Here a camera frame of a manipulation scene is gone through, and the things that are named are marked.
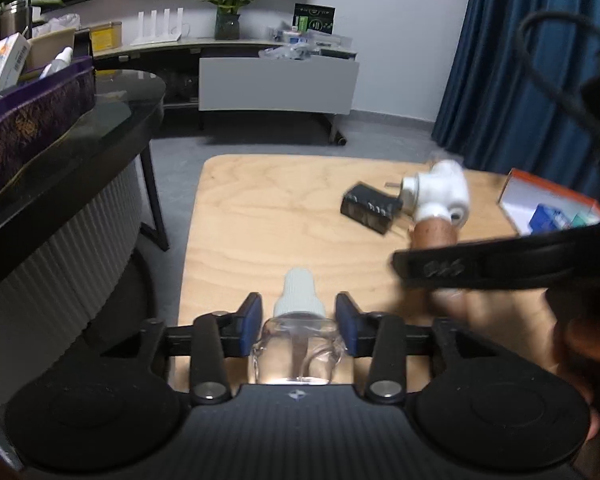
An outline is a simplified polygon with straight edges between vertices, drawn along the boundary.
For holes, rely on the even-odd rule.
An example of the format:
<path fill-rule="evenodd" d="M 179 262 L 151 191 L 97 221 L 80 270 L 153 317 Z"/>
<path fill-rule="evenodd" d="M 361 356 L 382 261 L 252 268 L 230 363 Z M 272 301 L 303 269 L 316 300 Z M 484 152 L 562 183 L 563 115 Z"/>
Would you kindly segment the right hand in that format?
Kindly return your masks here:
<path fill-rule="evenodd" d="M 438 289 L 429 304 L 570 382 L 591 408 L 588 440 L 600 436 L 600 289 Z"/>

